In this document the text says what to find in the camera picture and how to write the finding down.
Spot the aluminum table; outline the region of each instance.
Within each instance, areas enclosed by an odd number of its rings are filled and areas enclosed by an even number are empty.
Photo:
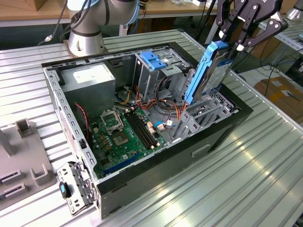
[[[177,42],[177,30],[105,39],[109,51]],[[0,127],[27,117],[56,171],[73,161],[40,64],[70,58],[62,44],[0,52]],[[254,112],[213,153],[108,218],[95,207],[72,217],[58,184],[0,211],[1,226],[292,226],[303,212],[303,129],[231,72],[224,81]]]

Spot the metal bracket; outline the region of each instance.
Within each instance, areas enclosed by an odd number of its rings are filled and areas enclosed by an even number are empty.
[[[82,163],[66,163],[57,170],[60,182],[65,187],[59,185],[63,190],[69,190],[70,195],[64,197],[73,216],[92,205],[96,200],[96,192],[92,187],[92,181]]]

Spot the expansion slot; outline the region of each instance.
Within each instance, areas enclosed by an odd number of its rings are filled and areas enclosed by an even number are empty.
[[[109,174],[109,173],[113,173],[114,171],[118,170],[118,169],[121,169],[125,166],[127,166],[128,164],[131,164],[132,162],[134,162],[137,158],[137,156],[139,155],[139,153],[137,153],[136,155],[130,157],[129,159],[119,163],[118,165],[115,165],[113,167],[110,167],[109,169],[107,170],[104,170],[104,174]]]
[[[124,116],[147,150],[151,149],[152,146],[156,146],[156,141],[147,131],[135,112],[125,113]]]

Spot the blue plastic tab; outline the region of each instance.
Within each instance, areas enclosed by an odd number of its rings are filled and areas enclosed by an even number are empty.
[[[151,67],[152,70],[163,69],[167,64],[160,61],[159,57],[151,51],[140,53],[143,60]]]
[[[62,192],[62,193],[65,192],[65,187],[64,187],[64,185],[61,185],[61,192]]]
[[[203,80],[204,75],[206,74],[208,68],[212,65],[212,63],[213,63],[212,57],[213,57],[214,53],[217,50],[221,50],[221,49],[225,49],[225,48],[228,48],[228,44],[226,44],[222,41],[212,42],[211,44],[208,45],[203,57],[201,58],[199,65],[198,65],[196,74],[193,77],[193,79],[185,93],[185,100],[188,104],[192,104],[192,102],[194,100],[195,92],[201,84],[200,82]]]

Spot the chip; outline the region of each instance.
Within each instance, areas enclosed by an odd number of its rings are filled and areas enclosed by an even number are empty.
[[[101,164],[104,166],[106,165],[107,163],[109,163],[109,159],[106,157],[105,159],[102,159],[101,160]]]
[[[123,131],[116,132],[112,135],[112,139],[114,140],[117,146],[121,146],[122,144],[128,143],[128,138]]]

